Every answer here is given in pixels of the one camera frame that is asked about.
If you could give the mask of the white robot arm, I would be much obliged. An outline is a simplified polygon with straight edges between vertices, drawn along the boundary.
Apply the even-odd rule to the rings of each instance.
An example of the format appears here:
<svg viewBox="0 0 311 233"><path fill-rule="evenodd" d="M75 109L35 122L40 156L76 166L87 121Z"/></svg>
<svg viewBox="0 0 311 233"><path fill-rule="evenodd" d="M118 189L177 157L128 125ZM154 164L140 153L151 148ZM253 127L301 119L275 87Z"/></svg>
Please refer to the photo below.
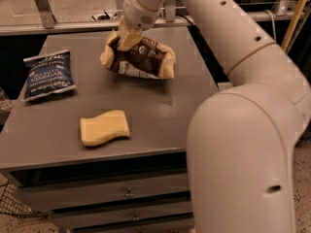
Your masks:
<svg viewBox="0 0 311 233"><path fill-rule="evenodd" d="M166 0L124 0L147 30ZM181 0L232 86L190 121L187 162L197 233L295 233L294 146L311 115L310 84L233 0Z"/></svg>

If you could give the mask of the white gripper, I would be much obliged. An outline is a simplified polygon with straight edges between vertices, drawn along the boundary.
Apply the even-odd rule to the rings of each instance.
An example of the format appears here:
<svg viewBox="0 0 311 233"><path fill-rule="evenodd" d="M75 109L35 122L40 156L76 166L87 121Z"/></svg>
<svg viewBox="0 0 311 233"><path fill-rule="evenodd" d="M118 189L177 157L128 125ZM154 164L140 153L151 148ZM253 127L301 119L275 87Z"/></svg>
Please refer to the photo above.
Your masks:
<svg viewBox="0 0 311 233"><path fill-rule="evenodd" d="M160 6L161 0L123 1L123 17L120 17L118 26L121 37L118 50L128 51L142 40L141 30L148 30L155 25Z"/></svg>

